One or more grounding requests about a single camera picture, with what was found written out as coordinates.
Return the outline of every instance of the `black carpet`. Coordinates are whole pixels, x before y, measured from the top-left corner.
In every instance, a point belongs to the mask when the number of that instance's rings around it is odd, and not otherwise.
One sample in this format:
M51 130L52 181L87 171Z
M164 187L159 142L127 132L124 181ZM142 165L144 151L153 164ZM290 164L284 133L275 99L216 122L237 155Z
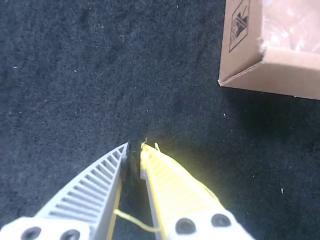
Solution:
M257 240L320 239L320 101L219 87L224 1L0 5L1 226L147 137ZM144 182L120 209L152 223ZM154 236L118 219L114 239Z

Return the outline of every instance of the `clear plastic inside box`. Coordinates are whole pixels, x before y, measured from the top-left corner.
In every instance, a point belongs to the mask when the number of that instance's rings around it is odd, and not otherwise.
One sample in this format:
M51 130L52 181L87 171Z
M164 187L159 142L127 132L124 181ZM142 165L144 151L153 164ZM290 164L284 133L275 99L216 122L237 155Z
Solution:
M320 0L264 0L264 44L320 54Z

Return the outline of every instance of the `printed symbol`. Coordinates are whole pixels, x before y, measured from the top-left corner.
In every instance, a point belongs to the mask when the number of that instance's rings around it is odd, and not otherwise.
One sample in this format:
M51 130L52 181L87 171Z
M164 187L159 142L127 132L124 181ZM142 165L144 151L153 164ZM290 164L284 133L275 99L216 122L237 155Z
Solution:
M239 12L238 15L236 16L236 26L237 26L236 37L237 38L239 37L240 33L242 33L242 31L245 30L247 27L248 16L244 17L246 9L247 9L247 6L245 6L242 16L241 16L241 12Z
M232 14L229 52L248 35L249 8L250 0L242 0Z

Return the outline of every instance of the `string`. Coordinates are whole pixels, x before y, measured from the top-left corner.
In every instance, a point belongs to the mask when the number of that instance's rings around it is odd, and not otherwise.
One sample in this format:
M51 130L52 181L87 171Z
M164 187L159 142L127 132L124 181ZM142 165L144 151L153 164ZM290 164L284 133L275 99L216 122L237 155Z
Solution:
M142 221L140 221L139 219L123 212L120 211L119 209L115 209L113 211L113 213L117 216L119 216L122 219L128 220L129 222L139 226L140 228L142 228L143 230L147 231L147 232L151 232L151 233L156 233L156 232L160 232L159 228L153 227L153 226L148 226L146 224L144 224Z

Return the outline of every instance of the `mounting hole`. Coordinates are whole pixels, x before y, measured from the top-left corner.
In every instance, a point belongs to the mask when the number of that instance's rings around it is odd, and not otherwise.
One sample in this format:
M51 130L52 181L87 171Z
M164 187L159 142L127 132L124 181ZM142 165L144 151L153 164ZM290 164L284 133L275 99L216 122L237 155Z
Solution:
M193 234L196 231L195 223L189 218L181 218L175 224L177 234Z
M75 229L70 229L68 231L65 231L60 237L60 240L78 240L78 239L80 239L80 232Z
M41 228L38 226L33 226L28 228L22 233L21 240L34 240L39 237L41 233Z
M229 218L223 214L215 214L211 218L211 223L214 227L229 227L231 225Z

